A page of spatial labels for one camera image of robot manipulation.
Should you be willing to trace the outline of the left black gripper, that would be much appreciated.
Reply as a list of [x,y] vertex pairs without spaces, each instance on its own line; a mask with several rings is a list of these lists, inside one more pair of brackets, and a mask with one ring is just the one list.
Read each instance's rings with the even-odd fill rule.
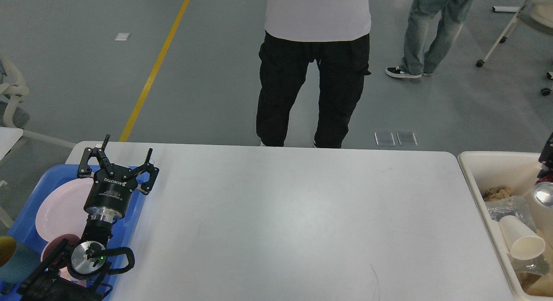
[[[112,224],[126,216],[132,193],[135,190],[149,195],[158,177],[159,169],[150,161],[153,149],[149,148],[145,162],[133,169],[126,166],[115,166],[105,155],[105,148],[110,134],[105,136],[99,147],[86,147],[79,162],[77,177],[93,177],[93,184],[83,206],[83,210],[93,220],[100,220]],[[92,175],[89,160],[95,158],[100,169]],[[148,179],[142,183],[137,177],[147,174]]]

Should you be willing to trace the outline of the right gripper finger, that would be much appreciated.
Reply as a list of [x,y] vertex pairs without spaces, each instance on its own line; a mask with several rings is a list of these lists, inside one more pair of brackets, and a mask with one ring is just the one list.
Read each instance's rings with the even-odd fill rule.
[[553,135],[551,134],[543,146],[542,152],[538,159],[541,162],[541,170],[539,171],[539,176],[550,175],[553,171]]

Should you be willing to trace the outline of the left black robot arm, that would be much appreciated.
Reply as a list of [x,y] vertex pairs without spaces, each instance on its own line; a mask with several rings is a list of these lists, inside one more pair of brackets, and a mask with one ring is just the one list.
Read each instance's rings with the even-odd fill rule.
[[85,199],[78,202],[85,225],[79,240],[62,238],[43,262],[16,291],[23,301],[102,301],[111,293],[111,276],[130,271],[135,263],[127,246],[141,204],[139,194],[148,195],[159,169],[152,161],[152,148],[142,165],[126,167],[110,162],[105,148],[87,147],[76,169],[79,180],[91,181]]

